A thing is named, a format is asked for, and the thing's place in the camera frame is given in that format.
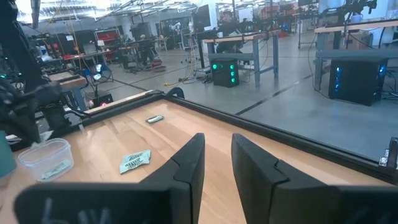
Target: concrete floor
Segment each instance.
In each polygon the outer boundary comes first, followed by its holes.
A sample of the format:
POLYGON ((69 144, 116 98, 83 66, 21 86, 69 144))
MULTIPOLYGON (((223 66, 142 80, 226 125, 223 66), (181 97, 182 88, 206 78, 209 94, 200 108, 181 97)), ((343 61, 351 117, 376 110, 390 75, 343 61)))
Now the concrete floor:
MULTIPOLYGON (((313 34, 303 37, 303 42, 312 42, 313 34)), ((315 44, 297 48, 298 36, 279 40, 279 79, 273 72, 261 75, 261 87, 256 88, 254 75, 247 77, 239 71, 241 82, 234 88, 225 88, 195 82, 179 84, 188 100, 201 103, 218 110, 238 114, 245 118, 268 124, 325 144, 379 160, 388 147, 389 140, 397 136, 398 119, 395 110, 398 105, 392 101, 381 101, 372 107, 354 105, 330 100, 313 90, 312 71, 315 44)), ((272 65, 272 41, 267 47, 260 43, 260 65, 272 65)), ((251 51, 251 43, 245 45, 243 52, 251 51)), ((115 100, 135 95, 145 90, 168 91, 171 87, 164 83, 175 83, 189 72, 185 62, 188 53, 181 50, 161 52, 160 56, 167 66, 161 73, 126 73, 119 65, 111 65, 115 82, 103 83, 101 90, 108 90, 115 100)), ((324 75, 322 92, 327 95, 328 74, 324 75)))

